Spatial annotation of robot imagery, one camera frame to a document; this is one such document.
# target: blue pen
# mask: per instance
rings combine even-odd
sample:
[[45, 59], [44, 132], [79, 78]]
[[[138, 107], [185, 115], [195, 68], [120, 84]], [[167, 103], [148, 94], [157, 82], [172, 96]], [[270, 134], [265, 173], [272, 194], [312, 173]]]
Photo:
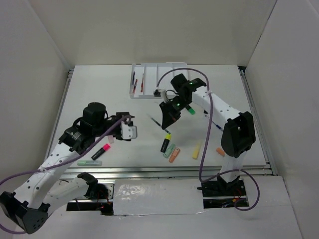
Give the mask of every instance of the blue pen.
[[135, 72], [133, 72], [132, 85], [134, 85]]

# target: robotic arm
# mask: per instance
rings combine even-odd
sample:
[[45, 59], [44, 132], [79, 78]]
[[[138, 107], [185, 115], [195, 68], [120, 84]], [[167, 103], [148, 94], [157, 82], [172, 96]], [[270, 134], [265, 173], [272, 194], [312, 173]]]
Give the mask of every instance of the robotic arm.
[[[68, 128], [59, 138], [59, 143], [50, 156], [39, 167], [39, 173], [33, 174], [13, 193], [3, 192], [0, 195], [0, 205], [4, 213], [28, 234], [39, 230], [50, 215], [59, 207], [74, 198], [86, 196], [90, 198], [94, 191], [99, 191], [98, 180], [88, 173], [79, 174], [72, 182], [51, 190], [63, 172], [75, 159], [88, 149], [95, 138], [106, 132], [115, 122], [128, 112], [116, 113], [105, 117], [106, 107], [101, 103], [90, 103], [73, 126]], [[137, 137], [137, 128], [131, 121], [121, 122], [109, 135], [118, 140], [131, 141]], [[61, 164], [51, 170], [45, 168]]]
[[[183, 74], [179, 74], [171, 80], [171, 84], [178, 95], [159, 105], [162, 111], [162, 128], [165, 129], [175, 123], [180, 118], [181, 110], [192, 102], [210, 112], [211, 105], [208, 94], [211, 94], [213, 98], [213, 119], [210, 120], [223, 130], [221, 146], [226, 153], [220, 173], [232, 169], [241, 169], [246, 152], [256, 141], [251, 113], [241, 113], [217, 95], [207, 92], [206, 83], [199, 78], [188, 81]], [[159, 91], [156, 90], [154, 95], [159, 96]], [[224, 174], [218, 176], [217, 180], [227, 190], [238, 182], [239, 173], [239, 171], [236, 171]]]

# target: purple cable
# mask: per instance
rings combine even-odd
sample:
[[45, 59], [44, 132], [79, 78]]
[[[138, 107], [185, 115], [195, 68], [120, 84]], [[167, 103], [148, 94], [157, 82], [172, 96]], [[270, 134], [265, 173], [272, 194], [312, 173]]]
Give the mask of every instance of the purple cable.
[[[107, 136], [116, 126], [118, 126], [122, 121], [128, 119], [129, 121], [127, 123], [130, 123], [131, 122], [131, 116], [124, 116], [122, 117], [121, 119], [119, 119], [118, 121], [116, 121], [111, 127], [109, 127], [109, 129], [107, 131], [104, 132], [104, 134], [102, 134], [93, 144], [91, 144], [90, 147], [88, 147], [82, 154], [80, 154], [79, 156], [75, 157], [74, 159], [71, 159], [69, 161], [66, 161], [64, 163], [60, 163], [60, 164], [57, 164], [57, 165], [54, 165], [54, 166], [50, 166], [50, 167], [47, 167], [45, 168], [46, 170], [50, 170], [50, 169], [53, 169], [53, 168], [57, 168], [57, 167], [61, 167], [63, 165], [66, 165], [66, 164], [69, 164], [69, 163], [73, 163], [75, 162], [76, 160], [79, 160], [80, 158], [84, 157], [88, 152], [91, 151], [91, 149], [97, 145], [105, 136]], [[1, 182], [0, 182], [0, 186], [5, 183], [6, 181], [12, 179], [12, 178], [15, 178], [15, 177], [19, 177], [19, 176], [22, 176], [22, 175], [27, 175], [27, 174], [34, 174], [34, 173], [39, 173], [39, 172], [42, 172], [41, 170], [37, 169], [37, 170], [32, 170], [32, 171], [26, 171], [26, 172], [22, 172], [22, 173], [17, 173], [17, 174], [13, 174], [5, 179], [3, 179]], [[16, 234], [16, 235], [20, 235], [20, 234], [25, 234], [26, 232], [15, 232], [15, 231], [11, 231], [10, 229], [8, 228], [5, 228], [2, 224], [0, 224], [0, 229], [2, 229], [3, 231], [7, 232], [7, 233], [10, 233], [10, 234]]]
[[[162, 79], [169, 73], [173, 72], [173, 71], [178, 71], [178, 70], [189, 70], [189, 71], [195, 71], [199, 74], [201, 74], [203, 77], [205, 77], [206, 79], [206, 84], [207, 84], [207, 92], [209, 92], [210, 88], [209, 88], [209, 80], [208, 80], [208, 77], [201, 71], [199, 70], [196, 70], [194, 68], [188, 68], [188, 67], [182, 67], [182, 68], [176, 68], [176, 69], [172, 69], [170, 71], [167, 71], [164, 75], [162, 75], [162, 77], [159, 79], [156, 87], [158, 88], [159, 85], [160, 85], [160, 82], [162, 81]], [[211, 94], [208, 94], [209, 96], [209, 101], [210, 101], [210, 112], [209, 112], [209, 123], [208, 123], [208, 129], [207, 129], [207, 135], [206, 135], [206, 141], [205, 141], [205, 146], [204, 146], [204, 150], [203, 150], [203, 155], [202, 155], [202, 158], [201, 158], [201, 162], [200, 162], [200, 167], [199, 167], [199, 180], [200, 182], [202, 183], [205, 183], [205, 182], [208, 182], [220, 175], [223, 175], [223, 174], [226, 174], [226, 173], [230, 173], [230, 172], [238, 172], [238, 171], [241, 171], [245, 174], [247, 174], [252, 180], [253, 182], [255, 183], [256, 185], [256, 188], [257, 188], [257, 199], [256, 199], [256, 202], [254, 203], [254, 205], [252, 205], [251, 207], [249, 208], [246, 208], [246, 209], [240, 209], [237, 207], [237, 203], [244, 200], [244, 199], [240, 199], [238, 201], [236, 201], [234, 203], [234, 207], [240, 211], [249, 211], [251, 209], [253, 209], [259, 202], [259, 198], [260, 198], [260, 189], [259, 189], [259, 186], [258, 186], [258, 183], [256, 182], [256, 180], [253, 178], [253, 176], [251, 174], [249, 174], [248, 172], [242, 170], [242, 169], [233, 169], [233, 170], [228, 170], [228, 171], [224, 171], [222, 173], [217, 173], [216, 175], [212, 176], [212, 177], [209, 177], [205, 180], [202, 179], [202, 172], [203, 172], [203, 167], [204, 167], [204, 161], [205, 161], [205, 156], [206, 156], [206, 152], [207, 152], [207, 148], [208, 148], [208, 142], [209, 142], [209, 136], [210, 136], [210, 131], [211, 131], [211, 126], [212, 126], [212, 120], [213, 120], [213, 97], [211, 96]]]

